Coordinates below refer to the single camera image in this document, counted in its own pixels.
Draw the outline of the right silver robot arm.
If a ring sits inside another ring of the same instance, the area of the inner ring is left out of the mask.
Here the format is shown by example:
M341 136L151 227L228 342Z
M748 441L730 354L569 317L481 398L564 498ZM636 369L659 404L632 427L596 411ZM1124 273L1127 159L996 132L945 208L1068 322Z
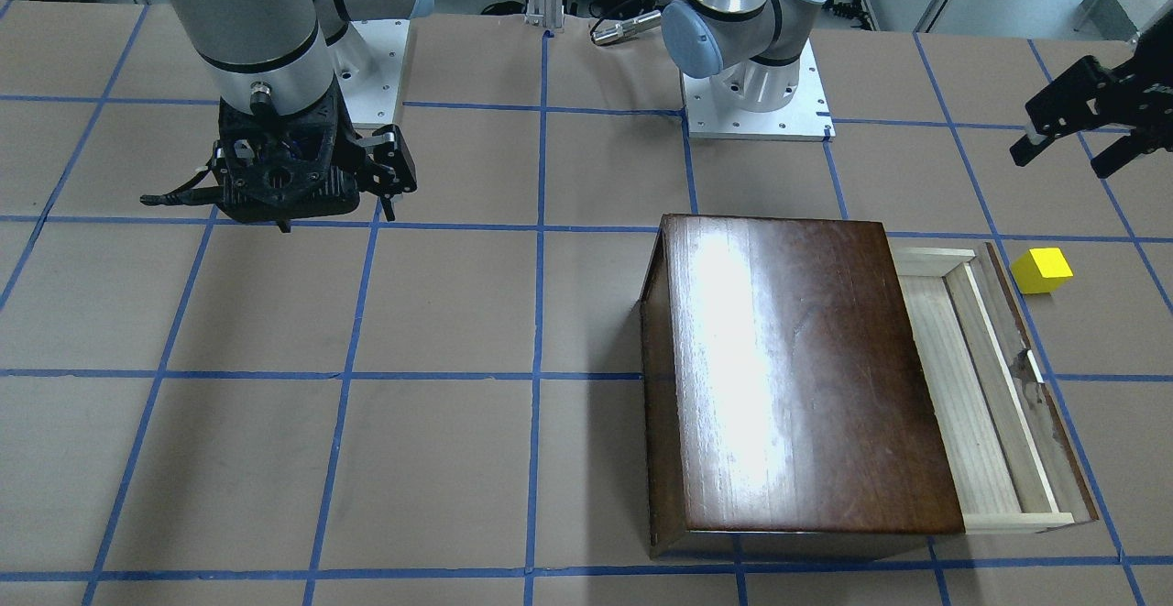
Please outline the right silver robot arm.
M216 206L230 220L290 222L355 212L377 196L385 220L418 188L404 132L355 129L347 87L382 93L385 67L364 21L423 18L434 0L169 0L219 89L218 137L191 181L145 206Z

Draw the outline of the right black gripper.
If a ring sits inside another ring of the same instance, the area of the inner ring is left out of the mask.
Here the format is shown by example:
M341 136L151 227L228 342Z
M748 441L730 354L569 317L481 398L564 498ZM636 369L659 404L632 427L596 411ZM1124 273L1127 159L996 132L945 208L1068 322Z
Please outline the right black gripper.
M398 125L382 125L362 145L335 97L289 116L252 115L219 100L224 188L239 195L377 195L386 222L415 193L416 166Z

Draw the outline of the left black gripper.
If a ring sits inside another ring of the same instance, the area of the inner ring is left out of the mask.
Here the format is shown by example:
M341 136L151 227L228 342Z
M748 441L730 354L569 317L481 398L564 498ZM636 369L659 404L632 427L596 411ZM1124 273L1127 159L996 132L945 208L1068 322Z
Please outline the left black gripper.
M1111 70L1082 56L1031 97L1025 137L1010 147L1011 159L1026 166L1056 139L1105 125L1128 127L1093 156L1091 168L1107 179L1140 155L1172 150L1172 18L1157 18L1135 40L1133 55Z

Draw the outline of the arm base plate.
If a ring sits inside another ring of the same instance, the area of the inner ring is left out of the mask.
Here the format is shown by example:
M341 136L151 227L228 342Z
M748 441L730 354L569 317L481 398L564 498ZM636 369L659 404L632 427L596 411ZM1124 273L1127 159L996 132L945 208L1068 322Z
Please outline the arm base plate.
M838 135L811 41L796 62L745 61L712 77L682 75L680 87L693 138L829 141Z
M330 47L355 128L377 129L398 122L408 43L411 20L385 18L350 23Z

